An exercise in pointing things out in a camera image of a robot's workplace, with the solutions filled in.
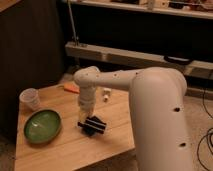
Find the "small orange object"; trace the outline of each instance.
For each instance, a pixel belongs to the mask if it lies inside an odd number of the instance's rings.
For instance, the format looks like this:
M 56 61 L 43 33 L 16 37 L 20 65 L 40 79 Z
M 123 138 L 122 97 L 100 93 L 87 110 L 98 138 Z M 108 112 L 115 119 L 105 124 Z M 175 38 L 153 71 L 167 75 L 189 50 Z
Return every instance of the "small orange object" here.
M 77 87 L 76 85 L 72 83 L 65 83 L 64 90 L 79 94 L 79 87 Z

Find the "white cylinder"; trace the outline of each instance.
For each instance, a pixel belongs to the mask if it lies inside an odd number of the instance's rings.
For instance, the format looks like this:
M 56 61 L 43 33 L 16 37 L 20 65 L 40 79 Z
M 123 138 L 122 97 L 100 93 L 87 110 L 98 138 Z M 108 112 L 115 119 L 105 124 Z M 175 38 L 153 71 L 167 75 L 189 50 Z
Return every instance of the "white cylinder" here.
M 184 116 L 184 77 L 150 68 L 130 86 L 130 112 L 141 171 L 194 171 Z

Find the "wooden table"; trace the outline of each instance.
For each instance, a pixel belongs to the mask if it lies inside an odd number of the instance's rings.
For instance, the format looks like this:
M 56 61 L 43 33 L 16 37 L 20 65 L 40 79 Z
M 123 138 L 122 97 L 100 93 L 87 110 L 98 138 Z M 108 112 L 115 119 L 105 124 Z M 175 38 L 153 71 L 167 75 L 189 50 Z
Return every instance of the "wooden table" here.
M 112 91 L 103 102 L 97 90 L 95 115 L 107 123 L 104 135 L 88 138 L 76 126 L 79 107 L 77 94 L 59 85 L 39 90 L 42 108 L 57 111 L 62 119 L 60 134 L 47 145 L 31 145 L 23 134 L 32 112 L 20 104 L 16 146 L 16 171 L 71 171 L 134 148 L 128 108 L 128 93 Z
M 13 6 L 21 0 L 0 0 L 0 12 L 6 10 L 7 8 Z

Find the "bolt hole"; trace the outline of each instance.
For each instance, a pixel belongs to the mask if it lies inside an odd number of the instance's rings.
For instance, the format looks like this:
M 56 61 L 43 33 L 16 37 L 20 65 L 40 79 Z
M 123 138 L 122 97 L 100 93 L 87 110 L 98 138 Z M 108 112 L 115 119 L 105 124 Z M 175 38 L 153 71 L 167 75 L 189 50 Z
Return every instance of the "bolt hole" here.
M 179 107 L 176 107 L 176 108 L 174 108 L 174 111 L 175 111 L 175 112 L 180 112 L 180 108 L 179 108 Z
M 179 147 L 185 147 L 186 146 L 186 143 L 181 143 L 180 145 L 179 145 Z

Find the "black object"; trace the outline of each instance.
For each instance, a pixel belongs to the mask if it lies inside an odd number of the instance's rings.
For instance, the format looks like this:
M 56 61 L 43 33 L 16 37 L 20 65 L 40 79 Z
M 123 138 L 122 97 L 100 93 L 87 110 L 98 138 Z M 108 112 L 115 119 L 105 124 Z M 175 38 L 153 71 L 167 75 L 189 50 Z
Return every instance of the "black object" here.
M 78 126 L 82 127 L 82 131 L 88 135 L 93 136 L 96 132 L 103 134 L 106 128 L 106 123 L 102 122 L 98 117 L 87 117 L 84 124 L 78 122 Z
M 164 60 L 179 65 L 189 65 L 193 61 L 192 59 L 175 59 L 169 56 L 164 56 Z

